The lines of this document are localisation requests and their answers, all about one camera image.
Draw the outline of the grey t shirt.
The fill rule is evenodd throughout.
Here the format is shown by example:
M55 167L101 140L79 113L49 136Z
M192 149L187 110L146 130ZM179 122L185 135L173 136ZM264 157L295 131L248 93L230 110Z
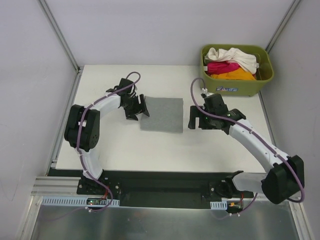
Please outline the grey t shirt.
M184 101L182 98L145 97L149 116L143 115L140 129L147 132L182 134Z

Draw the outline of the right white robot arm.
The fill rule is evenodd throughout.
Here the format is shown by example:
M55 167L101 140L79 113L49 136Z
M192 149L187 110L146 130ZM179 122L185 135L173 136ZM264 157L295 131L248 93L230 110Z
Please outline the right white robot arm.
M222 130L243 145L265 171L249 173L238 170L228 175L215 187L218 195L230 199L242 192L262 193L276 205L291 201L297 192L305 195L304 161L298 155L289 156L267 142L241 111L228 109L220 94L201 96L204 100L202 106L190 106L188 128Z

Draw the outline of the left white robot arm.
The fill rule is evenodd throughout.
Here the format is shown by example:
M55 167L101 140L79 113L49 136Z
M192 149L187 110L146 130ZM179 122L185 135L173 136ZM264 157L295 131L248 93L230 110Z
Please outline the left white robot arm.
M100 179L103 168L97 150L101 119L119 108L124 110L127 120L137 121L139 114L150 116L144 94L137 95L136 83L127 78L88 106L72 105L68 114L64 139L76 151L83 176L91 179L88 188L96 195L106 188L105 181Z

